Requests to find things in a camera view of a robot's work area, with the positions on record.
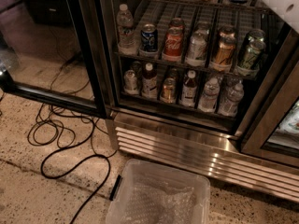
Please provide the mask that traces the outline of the brown juice bottle right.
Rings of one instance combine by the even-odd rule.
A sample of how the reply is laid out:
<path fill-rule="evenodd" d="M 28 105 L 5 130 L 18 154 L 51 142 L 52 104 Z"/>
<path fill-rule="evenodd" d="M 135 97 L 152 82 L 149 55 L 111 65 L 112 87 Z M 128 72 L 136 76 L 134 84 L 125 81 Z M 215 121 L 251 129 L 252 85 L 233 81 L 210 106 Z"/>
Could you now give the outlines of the brown juice bottle right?
<path fill-rule="evenodd" d="M 194 106 L 197 91 L 196 72 L 189 70 L 183 81 L 179 103 L 184 106 Z"/>

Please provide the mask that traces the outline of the rear gold can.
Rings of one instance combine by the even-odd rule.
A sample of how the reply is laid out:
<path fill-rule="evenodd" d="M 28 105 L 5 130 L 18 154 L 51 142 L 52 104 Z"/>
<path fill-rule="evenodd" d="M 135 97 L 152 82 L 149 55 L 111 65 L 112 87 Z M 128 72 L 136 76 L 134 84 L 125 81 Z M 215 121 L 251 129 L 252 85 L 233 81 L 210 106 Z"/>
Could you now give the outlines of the rear gold can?
<path fill-rule="evenodd" d="M 218 31 L 219 37 L 235 37 L 235 28 L 234 26 L 222 26 Z"/>

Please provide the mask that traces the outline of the water bottle bottom right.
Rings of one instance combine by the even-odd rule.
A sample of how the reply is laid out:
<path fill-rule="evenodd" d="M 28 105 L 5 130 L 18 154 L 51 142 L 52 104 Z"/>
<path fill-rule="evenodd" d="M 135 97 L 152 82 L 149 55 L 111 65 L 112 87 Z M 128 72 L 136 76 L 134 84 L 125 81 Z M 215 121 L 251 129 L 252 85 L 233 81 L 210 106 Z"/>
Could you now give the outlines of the water bottle bottom right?
<path fill-rule="evenodd" d="M 238 105 L 243 99 L 243 96 L 244 87 L 240 81 L 228 83 L 221 94 L 218 113 L 233 118 L 237 113 Z"/>

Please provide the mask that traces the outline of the stainless steel display fridge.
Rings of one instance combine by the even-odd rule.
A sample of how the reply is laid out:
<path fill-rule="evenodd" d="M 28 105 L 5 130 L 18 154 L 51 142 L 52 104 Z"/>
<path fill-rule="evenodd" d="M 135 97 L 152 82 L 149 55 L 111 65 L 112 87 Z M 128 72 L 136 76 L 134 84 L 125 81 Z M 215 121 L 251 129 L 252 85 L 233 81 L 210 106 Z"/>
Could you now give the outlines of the stainless steel display fridge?
<path fill-rule="evenodd" d="M 265 134 L 274 129 L 276 118 L 263 122 L 281 89 L 296 74 L 298 34 L 267 8 L 208 4 L 192 0 L 83 0 L 86 29 L 94 57 L 93 84 L 100 114 L 107 123 L 111 145 L 127 153 L 170 164 L 220 181 L 299 202 L 298 159 L 280 147 L 266 147 Z M 217 71 L 204 63 L 194 69 L 197 90 L 212 77 L 220 85 L 241 83 L 245 96 L 234 117 L 216 111 L 201 111 L 178 101 L 166 103 L 159 96 L 145 98 L 124 90 L 124 73 L 134 62 L 153 63 L 158 79 L 173 75 L 177 84 L 190 70 L 183 57 L 170 62 L 161 54 L 152 58 L 140 52 L 118 48 L 117 9 L 126 4 L 134 16 L 136 30 L 154 23 L 158 45 L 163 47 L 172 19 L 184 22 L 188 42 L 196 25 L 205 24 L 209 50 L 216 47 L 223 25 L 235 28 L 235 38 L 243 41 L 251 29 L 265 33 L 266 50 L 259 71 L 239 75 L 234 65 Z"/>

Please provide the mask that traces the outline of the brown juice bottle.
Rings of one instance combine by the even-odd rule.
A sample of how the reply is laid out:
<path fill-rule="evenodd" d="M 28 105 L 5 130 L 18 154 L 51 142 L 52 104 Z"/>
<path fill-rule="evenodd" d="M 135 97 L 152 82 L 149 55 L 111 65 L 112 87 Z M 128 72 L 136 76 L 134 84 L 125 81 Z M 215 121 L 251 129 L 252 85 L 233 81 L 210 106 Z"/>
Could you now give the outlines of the brown juice bottle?
<path fill-rule="evenodd" d="M 152 63 L 147 63 L 142 73 L 142 95 L 146 98 L 157 98 L 157 71 Z"/>
<path fill-rule="evenodd" d="M 196 72 L 189 70 L 183 81 L 179 103 L 184 106 L 194 106 L 197 91 Z"/>

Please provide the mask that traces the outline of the green soda can front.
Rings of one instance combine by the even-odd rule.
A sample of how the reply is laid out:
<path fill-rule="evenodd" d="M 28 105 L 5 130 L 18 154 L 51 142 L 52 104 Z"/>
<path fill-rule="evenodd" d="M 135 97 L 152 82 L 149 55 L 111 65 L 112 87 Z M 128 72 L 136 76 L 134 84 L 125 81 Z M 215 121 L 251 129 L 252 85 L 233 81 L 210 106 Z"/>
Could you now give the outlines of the green soda can front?
<path fill-rule="evenodd" d="M 256 77 L 265 47 L 265 43 L 257 39 L 244 42 L 238 55 L 236 72 L 243 77 Z"/>

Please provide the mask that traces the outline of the open glass fridge door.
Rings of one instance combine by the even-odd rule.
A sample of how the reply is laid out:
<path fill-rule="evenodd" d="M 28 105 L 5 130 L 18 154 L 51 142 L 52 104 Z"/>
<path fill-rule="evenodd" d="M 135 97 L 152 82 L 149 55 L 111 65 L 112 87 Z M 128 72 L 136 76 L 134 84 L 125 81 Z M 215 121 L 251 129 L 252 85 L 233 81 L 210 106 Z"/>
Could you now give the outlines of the open glass fridge door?
<path fill-rule="evenodd" d="M 104 119 L 85 0 L 0 0 L 0 88 Z"/>

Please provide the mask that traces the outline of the bubble wrap sheet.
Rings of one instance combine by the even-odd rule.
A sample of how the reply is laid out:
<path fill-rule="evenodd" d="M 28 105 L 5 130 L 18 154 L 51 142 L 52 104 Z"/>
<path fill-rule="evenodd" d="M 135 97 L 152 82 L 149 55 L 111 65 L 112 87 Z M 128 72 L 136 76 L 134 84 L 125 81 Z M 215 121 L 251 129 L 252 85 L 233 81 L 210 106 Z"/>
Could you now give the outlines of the bubble wrap sheet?
<path fill-rule="evenodd" d="M 121 224 L 190 224 L 195 201 L 192 187 L 139 177 Z"/>

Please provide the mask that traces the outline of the right glass fridge door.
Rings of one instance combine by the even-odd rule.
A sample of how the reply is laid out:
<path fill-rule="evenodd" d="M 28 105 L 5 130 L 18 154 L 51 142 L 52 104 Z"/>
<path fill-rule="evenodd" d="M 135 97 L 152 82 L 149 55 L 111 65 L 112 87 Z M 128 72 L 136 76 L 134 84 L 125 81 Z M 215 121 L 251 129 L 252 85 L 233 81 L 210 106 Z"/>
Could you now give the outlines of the right glass fridge door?
<path fill-rule="evenodd" d="M 299 167 L 299 50 L 281 72 L 249 130 L 242 152 Z"/>

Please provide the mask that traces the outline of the clear water bottle middle shelf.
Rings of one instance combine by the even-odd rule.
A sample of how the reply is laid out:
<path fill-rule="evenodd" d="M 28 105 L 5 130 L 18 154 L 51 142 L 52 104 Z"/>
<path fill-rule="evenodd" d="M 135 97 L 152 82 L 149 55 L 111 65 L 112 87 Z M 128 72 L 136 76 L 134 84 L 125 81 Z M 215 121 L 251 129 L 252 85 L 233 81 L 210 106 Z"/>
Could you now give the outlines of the clear water bottle middle shelf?
<path fill-rule="evenodd" d="M 126 4 L 120 4 L 117 14 L 119 51 L 127 55 L 136 55 L 134 17 Z"/>

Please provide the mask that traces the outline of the gold soda can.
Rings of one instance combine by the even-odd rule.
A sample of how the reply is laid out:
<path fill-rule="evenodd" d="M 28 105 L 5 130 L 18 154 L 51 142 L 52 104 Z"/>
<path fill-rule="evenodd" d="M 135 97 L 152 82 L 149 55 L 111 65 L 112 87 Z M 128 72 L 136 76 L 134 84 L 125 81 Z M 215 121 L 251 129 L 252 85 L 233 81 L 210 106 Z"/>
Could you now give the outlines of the gold soda can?
<path fill-rule="evenodd" d="M 232 65 L 235 48 L 236 40 L 234 37 L 221 37 L 213 51 L 209 67 L 220 72 L 228 72 Z"/>

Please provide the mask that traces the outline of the rear red cola can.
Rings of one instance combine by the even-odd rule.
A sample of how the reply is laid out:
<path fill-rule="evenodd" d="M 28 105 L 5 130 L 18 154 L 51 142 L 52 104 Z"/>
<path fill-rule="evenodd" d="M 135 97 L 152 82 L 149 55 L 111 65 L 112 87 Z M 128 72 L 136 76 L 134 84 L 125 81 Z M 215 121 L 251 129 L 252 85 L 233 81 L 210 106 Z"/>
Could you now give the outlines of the rear red cola can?
<path fill-rule="evenodd" d="M 182 18 L 175 17 L 169 22 L 169 27 L 175 27 L 180 29 L 181 31 L 185 30 L 185 22 Z"/>

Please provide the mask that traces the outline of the rear green can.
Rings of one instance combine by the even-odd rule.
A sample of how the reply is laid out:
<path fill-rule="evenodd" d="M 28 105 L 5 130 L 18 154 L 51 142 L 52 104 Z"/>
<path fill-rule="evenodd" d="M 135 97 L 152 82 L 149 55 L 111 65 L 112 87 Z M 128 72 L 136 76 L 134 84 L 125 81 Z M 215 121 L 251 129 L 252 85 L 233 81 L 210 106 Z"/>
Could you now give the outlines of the rear green can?
<path fill-rule="evenodd" d="M 249 43 L 253 40 L 265 41 L 265 32 L 261 29 L 252 29 L 246 34 L 246 41 Z"/>

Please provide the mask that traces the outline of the clear plastic storage bin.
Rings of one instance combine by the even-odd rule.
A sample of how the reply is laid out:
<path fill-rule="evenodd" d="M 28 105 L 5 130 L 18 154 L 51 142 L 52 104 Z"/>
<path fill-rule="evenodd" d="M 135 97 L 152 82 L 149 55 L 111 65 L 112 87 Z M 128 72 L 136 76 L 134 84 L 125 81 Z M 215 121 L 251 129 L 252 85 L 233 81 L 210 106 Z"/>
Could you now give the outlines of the clear plastic storage bin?
<path fill-rule="evenodd" d="M 192 208 L 190 224 L 208 224 L 210 182 L 206 177 L 135 159 L 126 162 L 122 174 L 116 182 L 115 193 L 112 195 L 112 202 L 107 212 L 106 224 L 121 224 L 121 218 L 133 194 L 134 184 L 139 177 L 167 181 L 174 187 L 194 188 L 196 201 Z"/>

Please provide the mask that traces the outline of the gold can bottom shelf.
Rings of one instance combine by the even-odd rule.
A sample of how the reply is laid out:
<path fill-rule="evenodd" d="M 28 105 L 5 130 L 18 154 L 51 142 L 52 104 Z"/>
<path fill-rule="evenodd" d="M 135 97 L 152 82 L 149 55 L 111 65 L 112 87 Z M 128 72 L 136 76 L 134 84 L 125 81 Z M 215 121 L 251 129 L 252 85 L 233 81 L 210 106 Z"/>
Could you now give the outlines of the gold can bottom shelf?
<path fill-rule="evenodd" d="M 164 80 L 162 91 L 160 94 L 160 100 L 173 104 L 176 100 L 176 81 L 172 77 L 168 77 Z"/>

